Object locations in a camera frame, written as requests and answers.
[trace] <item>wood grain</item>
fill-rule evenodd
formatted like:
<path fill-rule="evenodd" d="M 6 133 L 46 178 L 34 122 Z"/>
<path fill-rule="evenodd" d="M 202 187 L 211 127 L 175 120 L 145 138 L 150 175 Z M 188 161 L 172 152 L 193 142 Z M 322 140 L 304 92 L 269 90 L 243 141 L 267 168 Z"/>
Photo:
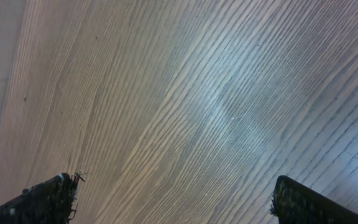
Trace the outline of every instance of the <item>wood grain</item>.
<path fill-rule="evenodd" d="M 86 172 L 75 223 L 277 223 L 279 175 L 358 213 L 358 1 L 31 1 L 0 203 Z"/>

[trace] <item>black object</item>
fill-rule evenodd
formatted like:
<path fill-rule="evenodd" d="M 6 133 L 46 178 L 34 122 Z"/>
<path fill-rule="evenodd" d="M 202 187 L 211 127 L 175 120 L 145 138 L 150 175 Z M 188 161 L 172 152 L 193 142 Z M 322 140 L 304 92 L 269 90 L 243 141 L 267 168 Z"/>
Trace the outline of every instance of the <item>black object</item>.
<path fill-rule="evenodd" d="M 358 214 L 284 175 L 277 178 L 272 202 L 280 224 L 358 223 Z"/>
<path fill-rule="evenodd" d="M 80 174 L 70 177 L 59 174 L 54 178 L 24 189 L 22 195 L 0 206 L 0 224 L 66 224 L 78 186 L 84 181 Z"/>

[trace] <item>white speck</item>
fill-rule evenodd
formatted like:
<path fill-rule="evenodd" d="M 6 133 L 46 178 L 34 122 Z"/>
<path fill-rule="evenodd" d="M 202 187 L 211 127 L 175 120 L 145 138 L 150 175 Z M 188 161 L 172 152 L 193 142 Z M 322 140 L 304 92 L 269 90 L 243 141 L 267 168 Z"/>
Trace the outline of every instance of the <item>white speck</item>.
<path fill-rule="evenodd" d="M 62 181 L 65 180 L 65 178 L 63 177 L 62 173 L 59 173 L 59 177 L 61 178 Z"/>

